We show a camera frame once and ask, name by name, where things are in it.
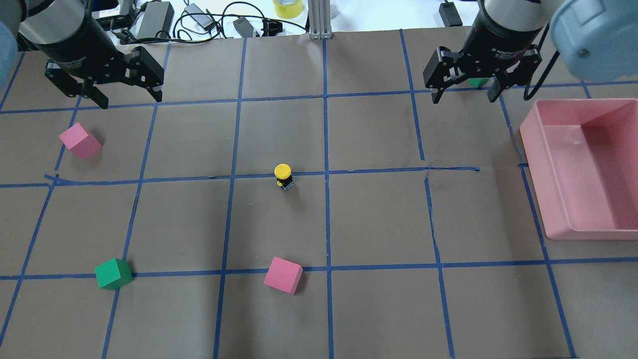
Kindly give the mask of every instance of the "pink plastic tray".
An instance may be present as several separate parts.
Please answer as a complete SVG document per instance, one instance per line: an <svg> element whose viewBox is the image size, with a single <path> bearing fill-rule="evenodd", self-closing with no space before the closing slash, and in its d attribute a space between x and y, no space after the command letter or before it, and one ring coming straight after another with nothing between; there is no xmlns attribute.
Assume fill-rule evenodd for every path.
<svg viewBox="0 0 638 359"><path fill-rule="evenodd" d="M521 126L553 240L638 240L638 100L538 100Z"/></svg>

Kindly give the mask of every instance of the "blue painter's tape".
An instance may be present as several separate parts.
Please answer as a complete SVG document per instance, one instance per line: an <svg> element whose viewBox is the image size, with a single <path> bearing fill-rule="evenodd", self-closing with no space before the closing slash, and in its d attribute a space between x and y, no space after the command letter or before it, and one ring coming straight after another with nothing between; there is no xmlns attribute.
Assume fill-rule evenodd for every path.
<svg viewBox="0 0 638 359"><path fill-rule="evenodd" d="M496 262L456 262L442 263L443 268L472 268L472 267L510 267L510 266L540 266L544 260L536 261L496 261Z"/></svg>
<svg viewBox="0 0 638 359"><path fill-rule="evenodd" d="M419 147L419 156L424 161L425 155L423 154L423 142L421 141L421 126L419 125L419 112L417 111L417 99L414 97L414 82L412 81L412 70L410 68L410 57L408 56L408 47L405 44L405 36L403 35L403 29L399 30L399 36L401 37L401 46L403 48L403 57L405 58L405 67L408 70L408 83L410 84L410 98L412 99L412 115L414 116L414 127L417 134L417 146Z"/></svg>
<svg viewBox="0 0 638 359"><path fill-rule="evenodd" d="M24 275L27 272L27 266L29 266L29 260L31 258L31 253L33 253L33 247L36 244L36 239L38 238L38 233L40 231L40 225L42 225L42 218L44 218L44 214L47 211L47 206L49 201L51 200L51 195L53 194L53 189L55 189L56 184L53 183L48 188L47 198L44 201L44 205L42 206L42 210L40 211L40 216L38 217L38 221L36 222L36 227L33 230L33 235L31 236L31 241L29 242L29 248L27 249L27 254L24 258L24 262L22 263L22 269L20 271L20 276L18 277L18 282L15 284L15 290L13 291L13 296L11 298L11 302L9 304L9 309L7 310L6 317L4 318L4 323L2 327L2 331L0 332L0 347L2 346L4 335L6 334L6 329L9 326L9 320L11 319L11 314L13 313L13 307L15 306L15 301L18 298L18 293L20 292L20 287L22 286L22 281L24 279Z"/></svg>
<svg viewBox="0 0 638 359"><path fill-rule="evenodd" d="M556 279L554 278L554 270L552 269L552 264L549 259L549 254L547 253L547 248L545 247L545 238L543 237L543 232L540 228L540 220L538 219L538 214L536 213L536 207L534 205L534 200L531 195L530 184L528 183L527 176L525 175L525 168L520 167L520 170L521 170L521 177L523 177L525 192L527 193L527 199L530 202L531 214L532 214L532 217L534 218L534 224L536 226L536 234L538 235L540 248L543 251L543 257L545 258L545 265L547 266L547 274L549 276L549 281L552 286L552 292L554 293L556 308L558 309L558 315L560 317L561 325L563 326L563 333L565 334L567 348L569 348L570 356L572 358L575 358L576 350L574 349L574 343L572 342L572 335L569 332L569 326L567 325L565 311L563 310L563 303L561 301L560 294L558 293L558 286L556 285Z"/></svg>
<svg viewBox="0 0 638 359"><path fill-rule="evenodd" d="M447 294L445 292L445 280L443 278L443 265L441 264L441 254L438 249L438 245L436 244L436 231L434 230L434 218L432 214L432 195L430 193L430 184L429 179L425 179L424 181L426 187L426 199L427 199L427 214L430 219L430 230L432 233L432 244L434 245L434 257L436 258L436 263L438 265L438 279L439 279L439 290L441 291L441 305L443 307L443 320L445 322L445 335L447 336L447 347L450 353L450 357L454 359L456 356L454 354L454 341L452 340L452 327L450 324L450 312L447 306Z"/></svg>
<svg viewBox="0 0 638 359"><path fill-rule="evenodd" d="M71 121L69 121L69 125L67 126L67 128L71 128L71 126L73 126L73 123L75 122L75 116L78 113L78 107L80 107L80 102L82 101L82 97L78 96L78 100L75 102L75 107L73 108L73 114L71 115ZM57 156L57 162L56 162L56 166L54 168L54 171L57 171L60 168L60 164L62 163L62 156L64 156L64 149L66 148L66 146L64 144L62 144L62 147L60 148L60 154L58 154Z"/></svg>
<svg viewBox="0 0 638 359"><path fill-rule="evenodd" d="M237 147L239 146L239 123L241 119L241 103L244 91L244 71L246 69L246 44L244 38L241 54L241 67L239 72L239 91L237 93L237 116L235 117L235 140L233 144L233 162L230 170L230 188L228 190L228 208L226 210L226 231L224 233L224 250L221 258L222 274L219 280L219 296L217 300L217 319L215 322L215 339L213 344L213 359L219 358L219 338L221 335L221 313L224 306L224 290L226 286L226 266L228 262L228 243L230 241L230 223L233 212L233 197L235 190L235 174L237 172Z"/></svg>
<svg viewBox="0 0 638 359"><path fill-rule="evenodd" d="M591 98L590 89L587 88L587 84L584 81L581 81L581 84L582 89L585 91L585 96L587 96L587 98Z"/></svg>
<svg viewBox="0 0 638 359"><path fill-rule="evenodd" d="M113 294L113 304L111 304L111 314L108 316L107 334L104 338L104 346L102 347L101 359L107 359L108 344L111 341L111 332L113 331L113 322L115 321L115 311L117 310L117 300L119 299L119 289Z"/></svg>
<svg viewBox="0 0 638 359"><path fill-rule="evenodd" d="M503 116L505 117L505 123L507 124L507 129L510 131L510 138L512 139L512 143L514 147L516 147L516 151L519 154L519 158L521 162L525 162L525 156L523 155L523 151L521 151L521 147L516 141L516 136L514 135L514 128L512 127L512 122L510 121L510 115L507 113L507 107L505 106L505 101L502 96L498 97L498 101L501 103L501 110L503 111Z"/></svg>
<svg viewBox="0 0 638 359"><path fill-rule="evenodd" d="M9 96L9 91L11 91L11 87L13 86L13 81L15 81L15 77L18 75L18 71L20 70L20 66L22 65L22 60L24 60L24 54L20 55L20 59L18 60L18 64L15 65L15 70L13 71L13 75L11 76L11 80L9 80L9 84L6 87L6 91L4 92L4 96L2 96L2 101L0 102L0 111L4 107L4 102L6 101L7 96Z"/></svg>
<svg viewBox="0 0 638 359"><path fill-rule="evenodd" d="M0 188L48 187L48 183L6 183Z"/></svg>

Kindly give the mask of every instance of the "grid line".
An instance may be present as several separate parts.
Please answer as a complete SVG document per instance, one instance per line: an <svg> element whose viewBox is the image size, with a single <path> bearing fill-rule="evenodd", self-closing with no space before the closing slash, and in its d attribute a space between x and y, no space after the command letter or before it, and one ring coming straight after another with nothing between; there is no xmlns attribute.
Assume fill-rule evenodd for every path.
<svg viewBox="0 0 638 359"><path fill-rule="evenodd" d="M560 298L560 294L558 292L558 286L556 284L556 278L554 278L554 270L552 269L552 263L549 260L549 254L547 253L547 248L545 247L545 238L543 237L543 232L540 229L540 220L538 219L538 213L536 212L536 207L534 206L534 199L531 195L530 184L527 181L527 175L525 175L525 169L523 166L519 167L521 170L521 176L523 177L523 184L525 186L525 192L527 193L527 198L530 202L531 214L534 218L534 224L536 226L536 232L538 234L538 240L540 242L540 248L543 251L543 257L545 259L545 266L547 267L547 274L549 276L549 281L552 286L552 292L554 293L554 299L556 301L556 308L558 309L558 315L560 317L561 325L563 327L563 333L565 334L565 340L567 342L567 348L569 348L569 355L572 358L576 357L576 350L574 349L574 343L572 342L572 335L569 332L569 326L567 325L567 319L565 317L565 311L563 310L563 303Z"/></svg>
<svg viewBox="0 0 638 359"><path fill-rule="evenodd" d="M550 259L551 264L587 264L587 263L636 263L638 257L597 257L597 258L566 258ZM442 262L437 263L396 263L396 264L355 264L331 266L331 271L366 271L366 270L410 270L410 269L436 269L442 268L477 268L477 267L510 267L510 266L544 266L544 259L532 259L527 261L485 261L485 262ZM327 271L326 266L304 267L304 271ZM226 270L226 275L245 275L267 273L268 268L244 268ZM135 278L153 277L190 277L202 275L221 275L221 270L186 270L186 271L150 271L134 272ZM0 275L0 280L18 280L20 275ZM27 274L24 280L56 280L56 279L87 279L95 278L95 273L67 273L67 274Z"/></svg>
<svg viewBox="0 0 638 359"><path fill-rule="evenodd" d="M451 359L455 359L456 356L454 354L454 341L452 340L452 327L450 325L450 312L447 307L447 294L445 293L445 280L443 278L443 265L441 264L441 254L439 252L438 245L436 244L436 231L434 230L434 217L432 214L432 195L430 193L430 183L427 177L424 180L424 185L426 188L427 216L429 217L430 221L432 244L434 246L434 258L436 259L436 267L438 269L439 290L441 292L441 307L443 309L443 321L445 322L445 336L447 337L447 347L450 353L450 357Z"/></svg>
<svg viewBox="0 0 638 359"><path fill-rule="evenodd" d="M630 81L611 81L611 82L584 82L586 87L589 86L610 86L610 85L628 85L638 84L638 80ZM567 84L544 84L543 88L578 88L583 87L581 82L573 82ZM512 86L512 89L523 89L524 86ZM448 92L465 92L465 91L487 91L489 88L448 88ZM364 93L326 93L317 95L304 95L304 96L279 96L279 97L258 97L258 98L242 98L241 102L261 102L261 101L280 101L280 100L305 100L310 98L332 98L332 97L363 97L363 96L385 96L385 95L408 95L414 92L417 93L430 93L430 89L414 89L410 91L378 91L378 92L364 92ZM221 99L221 100L197 100L197 101L178 101L178 102L160 102L160 103L133 103L128 105L110 105L109 109L125 109L135 107L153 107L153 106L183 106L183 105L202 105L208 103L236 103L239 100L236 98ZM48 109L24 109L24 110L8 110L0 111L0 115L5 114L23 114L23 113L37 113L37 112L59 112L59 111L73 111L74 107L60 107L60 108L48 108ZM91 111L100 110L98 106L80 107L78 111Z"/></svg>
<svg viewBox="0 0 638 359"><path fill-rule="evenodd" d="M244 69L246 67L246 44L247 38L244 38L241 54L241 67L239 72L239 90L237 94L237 114L235 118L235 140L233 145L233 162L230 172L230 188L228 190L228 209L226 211L226 231L224 233L224 249L221 257L221 277L219 279L219 295L217 298L217 319L215 322L215 337L213 344L213 359L219 358L219 338L221 335L221 317L224 305L224 290L226 285L226 265L228 263L228 243L230 241L230 223L233 212L233 197L235 190L235 173L237 171L237 147L239 145L239 123L241 118L242 92L244 90Z"/></svg>
<svg viewBox="0 0 638 359"><path fill-rule="evenodd" d="M587 96L587 98L591 99L590 89L587 88L587 84L583 80L581 80L581 84L582 89L585 91L585 95Z"/></svg>
<svg viewBox="0 0 638 359"><path fill-rule="evenodd" d="M370 174L370 173L398 173L398 172L423 172L423 171L473 171L479 172L479 167L398 167L398 168L381 168L381 169L354 169L354 170L334 170L329 171L330 175L344 175L344 174ZM293 172L294 176L325 176L325 171L311 171L311 172ZM258 173L258 174L236 174L235 179L241 180L246 178L273 178L273 173ZM138 179L123 179L119 181L73 181L70 179L58 178L49 174L44 175L44 178L50 181L55 181L59 187L72 187L72 186L117 186L117 185L134 185L139 182ZM143 178L142 183L157 183L157 182L180 182L180 181L215 181L215 180L229 180L228 176L194 176L194 177L166 177L166 178ZM6 185L0 185L0 188L11 187L47 187L47 183L12 183Z"/></svg>
<svg viewBox="0 0 638 359"><path fill-rule="evenodd" d="M170 54L170 43L166 47L166 54L164 57L164 71L166 72L166 68L168 65L168 57ZM122 260L126 261L126 257L128 256L128 247L131 243L131 234L133 233L133 224L135 223L135 215L137 214L137 205L140 200L140 194L142 193L142 185L144 182L144 172L146 170L146 161L149 156L149 149L151 148L151 140L153 137L153 130L155 128L155 119L158 113L157 104L153 107L153 114L151 116L151 123L149 124L149 133L146 138L146 145L144 146L144 155L142 157L142 164L140 166L140 176L137 179L137 189L135 191L135 200L133 201L133 207L131 209L131 219L129 220L128 228L126 230L126 239L124 241L124 249L122 250ZM113 304L111 306L111 313L108 317L108 325L107 325L107 333L104 338L104 346L102 347L102 359L106 359L108 354L108 345L110 344L111 333L113 330L113 323L115 321L115 312L117 310L117 302L119 300L120 290L116 289L113 295Z"/></svg>
<svg viewBox="0 0 638 359"><path fill-rule="evenodd" d="M27 272L27 266L29 265L29 260L31 258L31 253L33 252L33 247L36 244L36 239L38 237L38 233L40 231L40 225L42 224L42 218L44 217L44 213L47 211L47 206L49 200L51 200L51 195L53 194L53 189L56 187L56 184L53 183L48 188L47 198L44 201L42 206L42 210L40 211L40 216L38 217L38 221L36 223L36 227L33 230L33 235L31 236L31 241L29 242L29 248L27 249L27 254L24 258L24 262L22 263L22 269L20 271L20 276L17 278L18 282L15 284L15 290L13 291L13 296L11 298L11 302L9 304L9 309L7 310L6 316L4 317L4 323L2 327L2 331L0 332L0 347L2 347L2 343L4 341L4 335L6 334L7 327L9 327L9 320L11 319L11 314L13 313L13 307L15 306L15 301L18 298L18 293L20 292L20 287L22 286L22 281L24 280L24 275Z"/></svg>
<svg viewBox="0 0 638 359"><path fill-rule="evenodd" d="M75 107L73 108L73 114L71 115L71 120L69 121L69 125L66 127L67 129L73 126L73 123L75 122L75 116L78 113L78 108L80 107L81 101L82 101L82 97L78 96L78 100L75 102ZM62 147L60 148L60 154L57 156L57 162L56 162L56 166L54 167L54 171L57 171L60 169L60 165L62 164L62 156L64 156L65 148L66 148L66 145L62 143Z"/></svg>
<svg viewBox="0 0 638 359"><path fill-rule="evenodd" d="M15 65L15 70L13 71L13 75L11 76L11 80L9 80L9 84L6 87L6 91L4 92L4 95L2 96L2 101L0 102L0 112L2 112L2 108L4 107L4 103L6 101L7 96L9 96L9 91L11 91L11 87L13 86L13 81L15 81L15 77L18 75L18 70L20 70L20 65L22 65L22 60L24 60L24 54L26 54L26 52L23 52L22 55L20 56L20 59L18 60L18 64Z"/></svg>
<svg viewBox="0 0 638 359"><path fill-rule="evenodd" d="M421 140L421 127L419 125L417 99L414 96L414 82L412 81L412 69L410 68L410 57L408 56L408 47L405 45L405 36L403 36L403 29L399 29L399 36L401 37L401 47L403 48L403 57L405 57L405 67L408 70L408 83L410 84L410 99L412 100L412 114L414 116L414 127L417 134L417 144L419 145L419 156L421 156L422 161L425 161L426 156L425 154L423 154L423 142Z"/></svg>
<svg viewBox="0 0 638 359"><path fill-rule="evenodd" d="M328 46L322 39L323 64L323 166L325 171L325 266L328 319L328 358L334 359L334 324L332 321L332 247L330 245L330 157L328 152Z"/></svg>
<svg viewBox="0 0 638 359"><path fill-rule="evenodd" d="M523 155L523 151L516 140L516 136L514 135L514 127L512 126L512 122L510 121L510 115L507 113L507 107L505 106L505 101L502 96L498 97L498 101L501 103L501 110L503 111L503 116L505 117L505 123L507 124L507 129L510 132L510 138L512 139L512 143L514 147L516 147L516 151L518 152L519 158L521 162L525 162L525 156Z"/></svg>

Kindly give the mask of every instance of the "block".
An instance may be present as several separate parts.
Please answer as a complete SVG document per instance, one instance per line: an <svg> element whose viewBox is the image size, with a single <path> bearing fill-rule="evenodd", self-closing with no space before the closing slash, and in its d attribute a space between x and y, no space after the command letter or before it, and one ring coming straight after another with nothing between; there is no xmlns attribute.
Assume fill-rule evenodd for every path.
<svg viewBox="0 0 638 359"><path fill-rule="evenodd" d="M128 263L117 258L95 267L95 277L102 289L114 291L121 286L132 282L133 275Z"/></svg>
<svg viewBox="0 0 638 359"><path fill-rule="evenodd" d="M275 257L272 259L271 267L268 268L268 274L266 274L263 283L266 286L295 295L303 271L304 268L299 264Z"/></svg>
<svg viewBox="0 0 638 359"><path fill-rule="evenodd" d="M59 137L69 151L83 160L93 156L102 148L98 140L79 123L69 127Z"/></svg>
<svg viewBox="0 0 638 359"><path fill-rule="evenodd" d="M468 82L470 83L470 85L474 86L475 88L479 88L483 86L488 81L489 79L468 79Z"/></svg>

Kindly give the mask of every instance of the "power adapter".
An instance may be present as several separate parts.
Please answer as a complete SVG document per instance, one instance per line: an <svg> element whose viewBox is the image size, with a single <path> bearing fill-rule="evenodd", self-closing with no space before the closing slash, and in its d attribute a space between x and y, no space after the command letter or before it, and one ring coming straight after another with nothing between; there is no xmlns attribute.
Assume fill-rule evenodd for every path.
<svg viewBox="0 0 638 359"><path fill-rule="evenodd" d="M439 6L439 14L443 20L445 27L463 26L463 21L456 10L454 3L448 3L447 0Z"/></svg>
<svg viewBox="0 0 638 359"><path fill-rule="evenodd" d="M203 11L196 4L188 5L184 8L184 11L191 15L190 17L206 31L210 31L212 27L215 26L215 22L213 22L208 15L201 15Z"/></svg>
<svg viewBox="0 0 638 359"><path fill-rule="evenodd" d="M137 38L168 38L174 14L173 6L168 1L149 1L146 3Z"/></svg>

